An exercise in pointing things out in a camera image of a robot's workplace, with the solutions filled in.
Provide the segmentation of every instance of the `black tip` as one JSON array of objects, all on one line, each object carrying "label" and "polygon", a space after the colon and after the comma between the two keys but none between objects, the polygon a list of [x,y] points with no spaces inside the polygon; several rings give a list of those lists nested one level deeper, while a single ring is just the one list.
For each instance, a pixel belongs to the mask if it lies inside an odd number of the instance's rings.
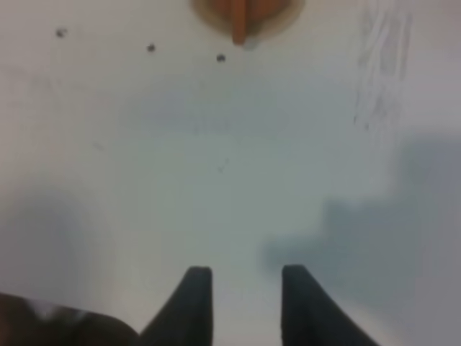
[{"label": "black tip", "polygon": [[302,265],[282,271],[284,346],[377,346]]},{"label": "black tip", "polygon": [[212,272],[190,268],[137,346],[211,346]]}]

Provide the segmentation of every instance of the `small black dot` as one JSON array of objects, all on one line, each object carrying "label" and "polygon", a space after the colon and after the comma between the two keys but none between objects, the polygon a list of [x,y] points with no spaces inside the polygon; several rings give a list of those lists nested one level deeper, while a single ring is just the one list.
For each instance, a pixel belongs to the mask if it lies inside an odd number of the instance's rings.
[{"label": "small black dot", "polygon": [[60,27],[56,29],[56,37],[64,38],[67,35],[67,29],[65,27]]},{"label": "small black dot", "polygon": [[149,53],[153,53],[156,51],[156,45],[154,45],[153,43],[151,43],[150,45],[147,46],[147,51]]}]

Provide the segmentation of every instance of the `white wall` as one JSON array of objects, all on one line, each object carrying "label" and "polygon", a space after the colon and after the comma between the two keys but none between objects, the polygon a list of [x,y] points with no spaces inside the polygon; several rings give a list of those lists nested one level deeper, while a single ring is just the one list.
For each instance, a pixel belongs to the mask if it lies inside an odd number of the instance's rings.
[{"label": "white wall", "polygon": [[383,344],[455,344],[460,16],[308,0],[242,50],[186,1],[0,1],[1,290],[142,329],[209,265],[215,344],[279,345],[302,262]]}]

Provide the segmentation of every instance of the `orange object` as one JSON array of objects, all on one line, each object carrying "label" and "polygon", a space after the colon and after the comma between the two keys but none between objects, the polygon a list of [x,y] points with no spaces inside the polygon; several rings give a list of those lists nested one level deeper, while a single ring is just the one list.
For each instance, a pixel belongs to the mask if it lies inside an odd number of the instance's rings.
[{"label": "orange object", "polygon": [[249,28],[290,5],[290,0],[210,0],[210,6],[232,24],[233,42],[243,45]]}]

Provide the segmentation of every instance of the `dark object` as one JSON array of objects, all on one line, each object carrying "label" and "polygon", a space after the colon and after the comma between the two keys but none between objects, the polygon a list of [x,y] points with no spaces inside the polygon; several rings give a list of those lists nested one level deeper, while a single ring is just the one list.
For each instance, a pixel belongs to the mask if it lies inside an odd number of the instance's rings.
[{"label": "dark object", "polygon": [[64,38],[65,36],[67,36],[67,32],[68,30],[65,27],[60,27],[56,29],[56,37]]},{"label": "dark object", "polygon": [[[282,273],[283,346],[377,346],[300,265]],[[140,336],[111,317],[60,308],[41,321],[21,298],[0,295],[0,346],[211,346],[212,272],[190,268]]]},{"label": "dark object", "polygon": [[225,62],[225,55],[224,54],[220,54],[216,57],[216,60],[218,61],[218,63],[224,63]]},{"label": "dark object", "polygon": [[150,45],[147,46],[147,51],[149,53],[153,53],[156,51],[156,45],[154,45],[153,43],[151,43]]},{"label": "dark object", "polygon": [[302,265],[282,273],[284,346],[377,346]]},{"label": "dark object", "polygon": [[190,268],[136,346],[211,346],[213,332],[212,273]]}]

